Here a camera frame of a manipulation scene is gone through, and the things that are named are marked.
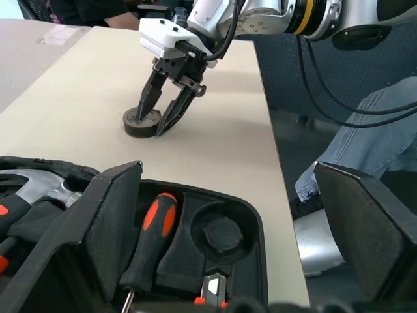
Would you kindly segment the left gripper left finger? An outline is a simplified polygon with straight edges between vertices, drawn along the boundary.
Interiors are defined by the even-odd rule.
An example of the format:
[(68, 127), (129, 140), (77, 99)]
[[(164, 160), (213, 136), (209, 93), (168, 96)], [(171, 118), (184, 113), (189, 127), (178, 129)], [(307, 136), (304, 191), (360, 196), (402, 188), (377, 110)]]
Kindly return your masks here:
[(114, 312), (133, 251), (143, 165), (103, 171), (47, 229), (1, 294), (2, 312)]

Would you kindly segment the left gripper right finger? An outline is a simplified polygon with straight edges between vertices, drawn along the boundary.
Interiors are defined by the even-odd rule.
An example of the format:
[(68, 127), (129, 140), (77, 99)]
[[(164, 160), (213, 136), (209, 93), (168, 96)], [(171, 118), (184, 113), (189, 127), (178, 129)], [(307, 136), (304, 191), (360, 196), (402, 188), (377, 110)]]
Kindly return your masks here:
[(416, 214), (366, 173), (318, 162), (314, 174), (333, 238), (363, 293), (416, 300)]

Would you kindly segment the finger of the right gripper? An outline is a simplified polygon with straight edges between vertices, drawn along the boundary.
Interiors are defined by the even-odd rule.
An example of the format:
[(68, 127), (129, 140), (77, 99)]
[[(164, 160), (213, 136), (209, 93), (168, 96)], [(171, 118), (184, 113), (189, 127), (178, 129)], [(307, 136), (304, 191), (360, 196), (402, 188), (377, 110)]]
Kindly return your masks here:
[(162, 94), (162, 87), (167, 80), (167, 75), (160, 71), (153, 70), (147, 80), (137, 107), (137, 116), (143, 120), (149, 112), (155, 107), (158, 99)]
[(171, 101), (164, 112), (156, 131), (156, 136), (162, 136), (180, 121), (186, 110), (196, 97), (196, 93), (189, 87), (183, 87), (178, 97)]

